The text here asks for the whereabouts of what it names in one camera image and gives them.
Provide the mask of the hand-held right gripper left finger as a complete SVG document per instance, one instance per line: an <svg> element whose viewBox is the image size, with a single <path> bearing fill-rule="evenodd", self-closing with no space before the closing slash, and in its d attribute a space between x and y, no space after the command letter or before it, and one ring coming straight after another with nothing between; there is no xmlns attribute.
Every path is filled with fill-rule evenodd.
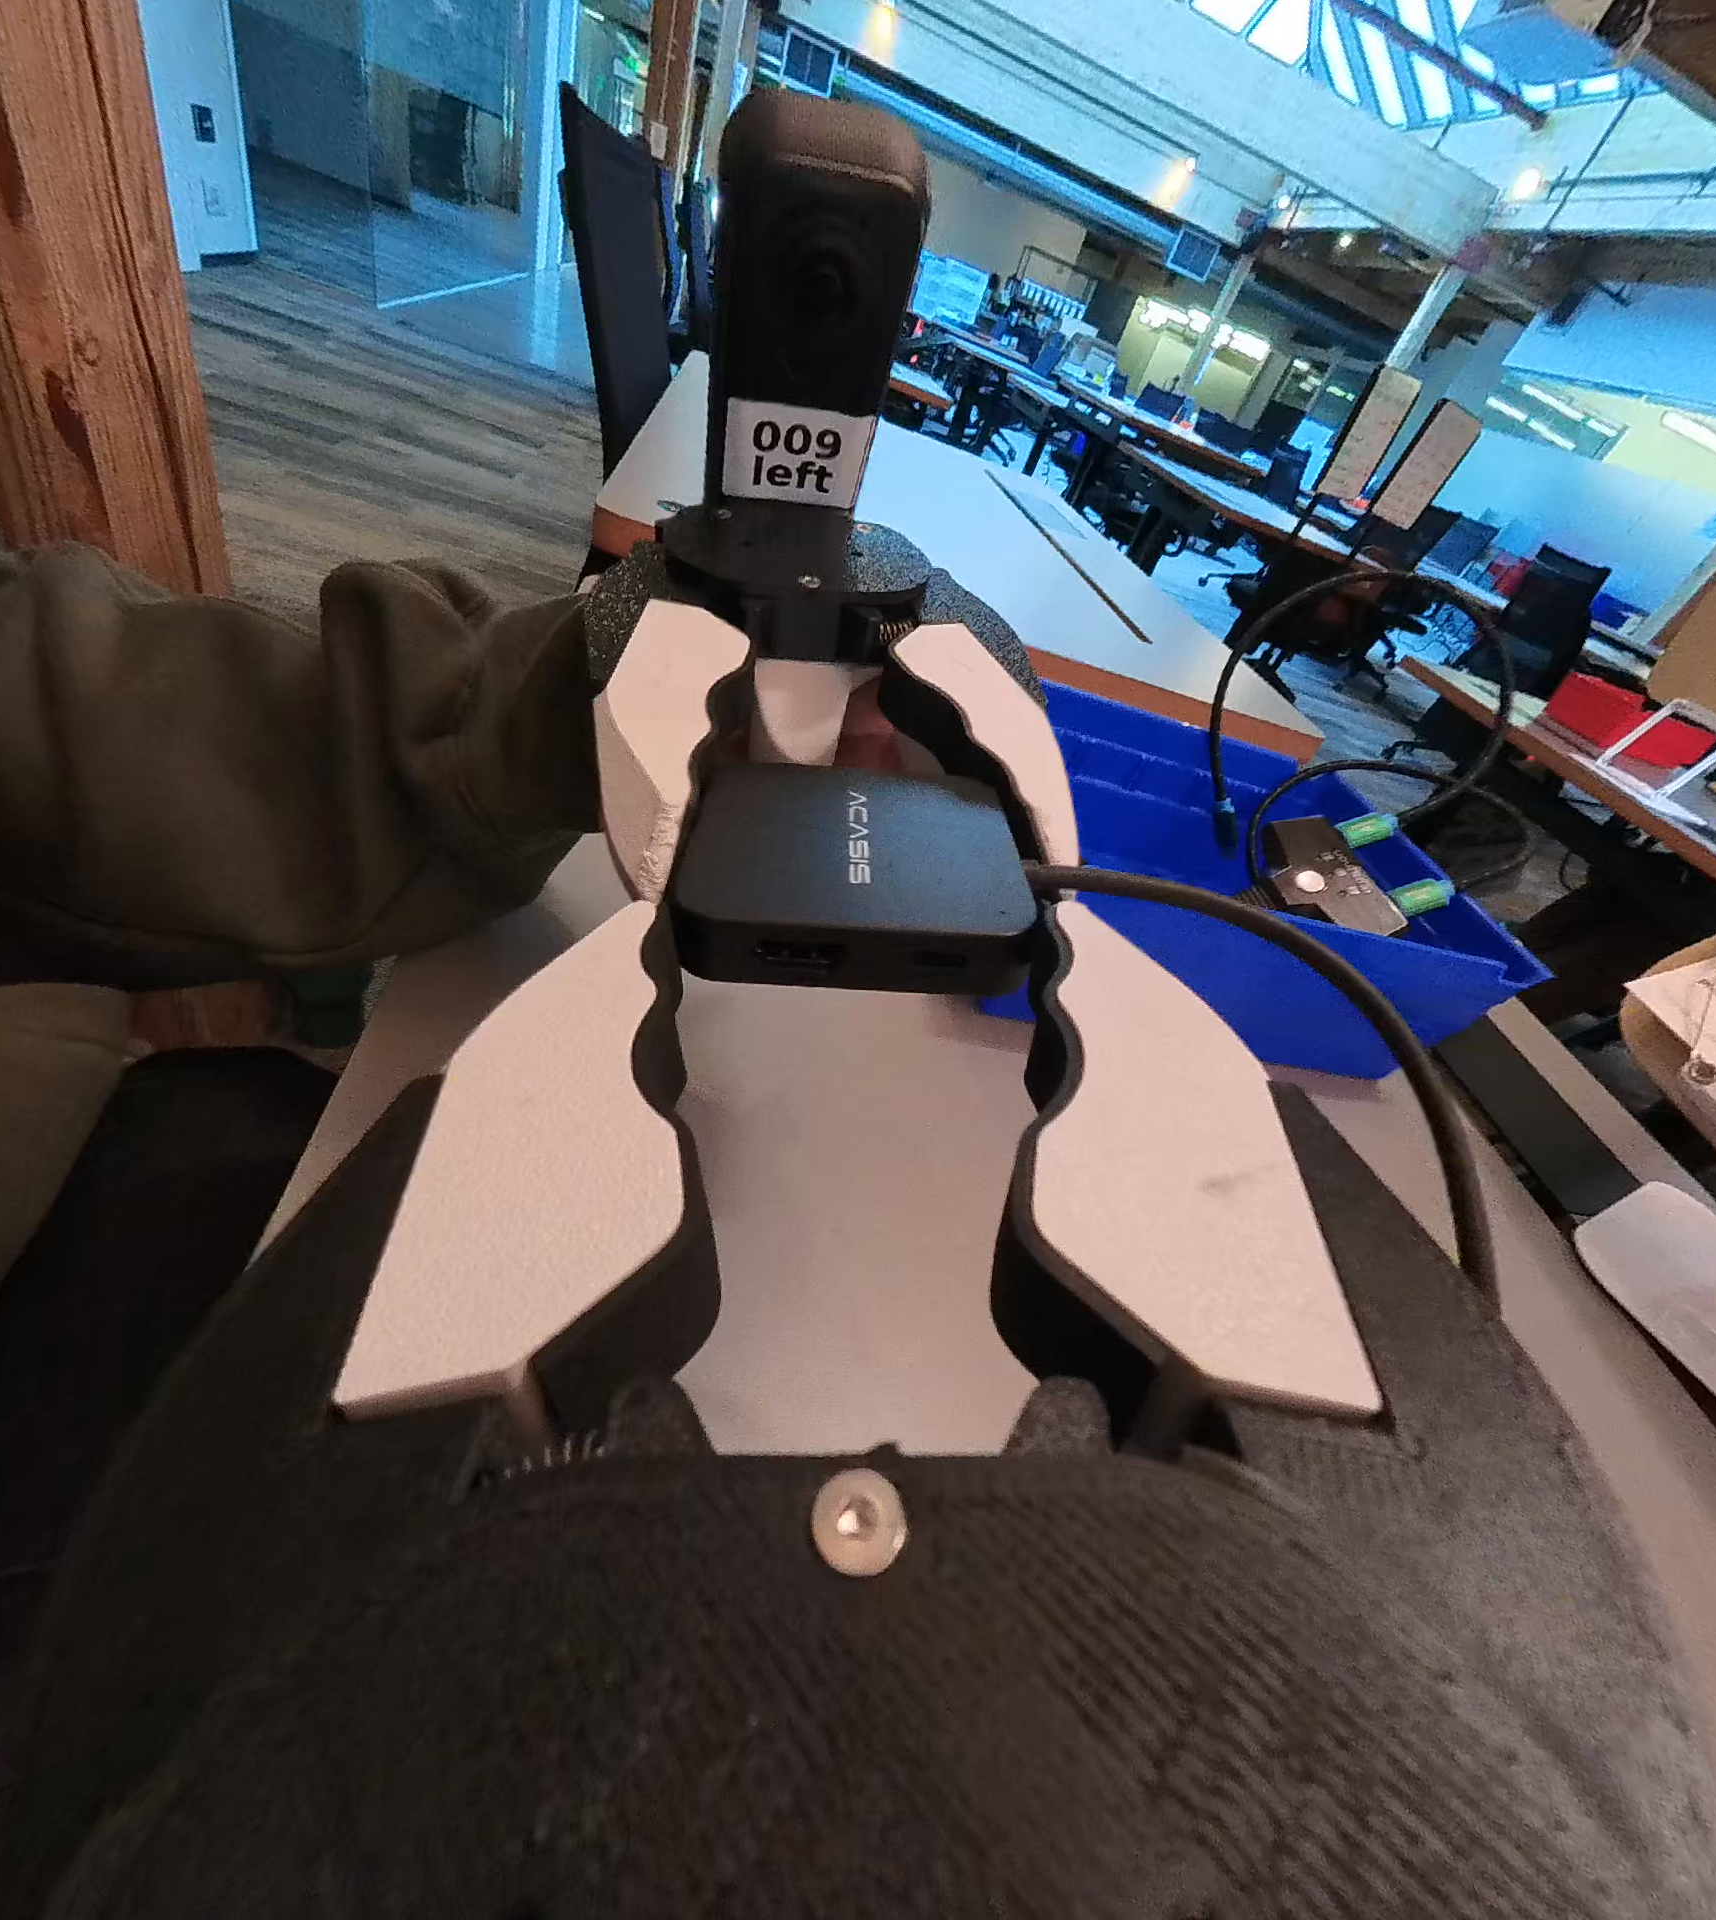
<svg viewBox="0 0 1716 1920"><path fill-rule="evenodd" d="M630 902L455 1048L332 1402L351 1422L471 1402L588 1433L702 1352L721 1279L672 926Z"/></svg>

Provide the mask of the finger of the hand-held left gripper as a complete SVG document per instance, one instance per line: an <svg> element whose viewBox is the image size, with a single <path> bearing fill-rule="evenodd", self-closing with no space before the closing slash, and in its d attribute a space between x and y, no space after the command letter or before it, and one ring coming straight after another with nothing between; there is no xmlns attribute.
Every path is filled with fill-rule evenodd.
<svg viewBox="0 0 1716 1920"><path fill-rule="evenodd" d="M704 764L749 687L752 640L693 605L647 603L591 705L598 818L632 901L665 898Z"/></svg>
<svg viewBox="0 0 1716 1920"><path fill-rule="evenodd" d="M904 772L995 804L1021 860L1083 867L1070 775L1042 698L967 629L914 629L887 649L887 729Z"/></svg>

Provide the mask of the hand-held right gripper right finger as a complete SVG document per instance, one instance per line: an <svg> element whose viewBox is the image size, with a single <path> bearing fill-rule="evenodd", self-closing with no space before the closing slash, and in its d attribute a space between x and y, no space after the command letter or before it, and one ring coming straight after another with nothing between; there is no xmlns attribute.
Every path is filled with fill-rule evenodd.
<svg viewBox="0 0 1716 1920"><path fill-rule="evenodd" d="M1255 1054L1085 902L1047 898L991 1323L1148 1459L1259 1409L1365 1428L1385 1396Z"/></svg>

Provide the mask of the black square hub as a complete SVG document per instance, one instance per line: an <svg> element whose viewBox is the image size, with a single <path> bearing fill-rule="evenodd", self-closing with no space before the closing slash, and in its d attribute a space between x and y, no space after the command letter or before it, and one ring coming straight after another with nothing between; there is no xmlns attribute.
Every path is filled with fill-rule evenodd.
<svg viewBox="0 0 1716 1920"><path fill-rule="evenodd" d="M839 766L728 764L668 889L684 972L854 994L1012 994L1038 898L993 788Z"/></svg>

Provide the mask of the blue plastic bin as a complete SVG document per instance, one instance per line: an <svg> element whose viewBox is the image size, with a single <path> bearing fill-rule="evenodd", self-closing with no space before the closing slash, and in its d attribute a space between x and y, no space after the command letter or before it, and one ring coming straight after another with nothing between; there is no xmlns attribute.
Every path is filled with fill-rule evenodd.
<svg viewBox="0 0 1716 1920"><path fill-rule="evenodd" d="M1216 896L1248 887L1243 854L1216 844L1204 730L1067 685L1045 685L1044 695L1088 862ZM1356 1008L1277 949L1140 901L1096 896L1089 907L1202 996L1259 1063L1362 1081L1392 1075L1392 1054ZM1368 978L1428 1047L1549 978L1457 890L1392 937L1336 925L1307 932Z"/></svg>

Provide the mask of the braided cable green plugs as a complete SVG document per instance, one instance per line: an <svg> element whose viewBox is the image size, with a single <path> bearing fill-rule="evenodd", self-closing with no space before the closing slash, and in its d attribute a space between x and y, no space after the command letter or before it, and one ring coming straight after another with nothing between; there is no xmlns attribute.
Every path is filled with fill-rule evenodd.
<svg viewBox="0 0 1716 1920"><path fill-rule="evenodd" d="M1459 898L1480 901L1491 890L1502 892L1533 853L1533 828L1487 778L1472 780L1457 770L1433 772L1382 759L1340 759L1301 768L1251 809L1248 868L1257 868L1262 833L1314 813L1340 833L1365 817L1390 821L1365 846L1403 840L1441 873Z"/></svg>
<svg viewBox="0 0 1716 1920"><path fill-rule="evenodd" d="M1270 607L1248 617L1237 637L1230 637L1224 643L1225 661L1212 689L1205 721L1205 776L1210 786L1205 817L1210 840L1221 854L1237 853L1245 862L1254 862L1262 823L1271 804L1284 801L1284 796L1301 786L1303 780L1318 778L1320 775L1318 768L1301 770L1277 782L1265 801L1254 804L1250 815L1240 815L1237 804L1230 796L1230 776L1225 768L1225 721L1231 683L1245 661L1251 658L1254 650L1265 643L1274 629L1289 615L1301 613L1325 599L1336 599L1352 588L1412 588L1422 603L1464 613L1465 618L1472 620L1477 640L1491 650L1495 663L1493 716L1485 725L1480 748L1464 768L1447 778L1433 776L1428 770L1400 770L1403 778L1423 778L1432 788L1432 796L1398 813L1398 827L1415 825L1480 788L1495 770L1502 752L1510 744L1510 729L1517 706L1517 666L1512 656L1512 645L1495 624L1491 611L1483 607L1469 588L1451 581L1425 576L1417 569L1350 569L1325 581L1277 594Z"/></svg>

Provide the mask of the black video switch box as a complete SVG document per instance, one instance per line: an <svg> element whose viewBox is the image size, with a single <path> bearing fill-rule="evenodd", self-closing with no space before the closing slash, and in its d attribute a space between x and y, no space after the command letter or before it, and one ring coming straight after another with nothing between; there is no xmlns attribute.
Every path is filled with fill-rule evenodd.
<svg viewBox="0 0 1716 1920"><path fill-rule="evenodd" d="M1352 935L1392 940L1409 918L1357 859L1336 825L1320 817L1265 821L1257 830L1251 901L1276 912Z"/></svg>

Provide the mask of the person's left forearm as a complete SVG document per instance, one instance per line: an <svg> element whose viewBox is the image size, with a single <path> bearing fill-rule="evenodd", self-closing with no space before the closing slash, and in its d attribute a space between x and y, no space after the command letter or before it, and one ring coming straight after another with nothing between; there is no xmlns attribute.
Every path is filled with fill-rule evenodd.
<svg viewBox="0 0 1716 1920"><path fill-rule="evenodd" d="M600 827L589 599L332 571L309 624L0 535L0 988L442 949Z"/></svg>

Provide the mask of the grey desk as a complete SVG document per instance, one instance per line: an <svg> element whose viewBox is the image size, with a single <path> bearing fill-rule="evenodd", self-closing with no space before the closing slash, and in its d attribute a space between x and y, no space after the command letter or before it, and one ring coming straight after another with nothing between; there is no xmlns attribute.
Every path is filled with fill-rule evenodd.
<svg viewBox="0 0 1716 1920"><path fill-rule="evenodd" d="M684 1375L731 1453L989 1453L1032 1388L989 1319L989 1259L1033 1108L1030 1047L971 1003L693 980L679 1103L721 1314ZM1473 1140L1505 1325L1648 1561L1716 1749L1716 1427Z"/></svg>

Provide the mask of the row of office desks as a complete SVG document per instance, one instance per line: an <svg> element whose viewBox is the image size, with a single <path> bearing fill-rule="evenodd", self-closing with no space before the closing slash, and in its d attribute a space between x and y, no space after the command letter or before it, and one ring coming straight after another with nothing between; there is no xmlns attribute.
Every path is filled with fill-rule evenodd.
<svg viewBox="0 0 1716 1920"><path fill-rule="evenodd" d="M1141 572L1240 540L1423 556L1476 422L1398 370L1390 334L1234 253L1197 287L1058 285L923 253L902 347L934 388L904 411L951 449L1061 481L1074 521Z"/></svg>

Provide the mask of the person's black pants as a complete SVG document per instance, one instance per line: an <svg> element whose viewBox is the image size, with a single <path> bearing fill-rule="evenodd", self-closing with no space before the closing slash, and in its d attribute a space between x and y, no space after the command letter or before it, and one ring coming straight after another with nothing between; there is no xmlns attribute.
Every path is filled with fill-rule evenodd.
<svg viewBox="0 0 1716 1920"><path fill-rule="evenodd" d="M338 1077L298 1053L117 1078L0 1288L0 1678L157 1376L242 1277Z"/></svg>

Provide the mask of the black office chair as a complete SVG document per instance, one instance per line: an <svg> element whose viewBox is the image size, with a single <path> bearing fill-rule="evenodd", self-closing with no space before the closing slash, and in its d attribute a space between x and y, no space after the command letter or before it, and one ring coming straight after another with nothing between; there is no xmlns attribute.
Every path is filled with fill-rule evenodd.
<svg viewBox="0 0 1716 1920"><path fill-rule="evenodd" d="M1515 582L1493 635L1503 639L1517 695L1547 698L1574 670L1591 635L1593 603L1611 579L1541 543Z"/></svg>

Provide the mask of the red bin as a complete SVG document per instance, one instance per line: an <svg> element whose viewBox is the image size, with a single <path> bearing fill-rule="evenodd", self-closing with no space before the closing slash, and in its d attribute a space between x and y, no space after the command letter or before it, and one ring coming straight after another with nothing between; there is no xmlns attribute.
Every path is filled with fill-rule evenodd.
<svg viewBox="0 0 1716 1920"><path fill-rule="evenodd" d="M1574 670L1547 696L1541 723L1602 754L1636 732L1658 708L1634 685L1620 687L1602 677ZM1716 732L1681 718L1654 725L1626 752L1634 766L1677 772L1716 754Z"/></svg>

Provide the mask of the wooden post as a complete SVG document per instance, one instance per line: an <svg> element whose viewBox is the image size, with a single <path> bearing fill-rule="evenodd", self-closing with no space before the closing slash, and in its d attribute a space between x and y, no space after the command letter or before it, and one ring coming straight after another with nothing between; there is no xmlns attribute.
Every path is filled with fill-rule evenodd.
<svg viewBox="0 0 1716 1920"><path fill-rule="evenodd" d="M0 2L0 528L232 594L129 2Z"/></svg>

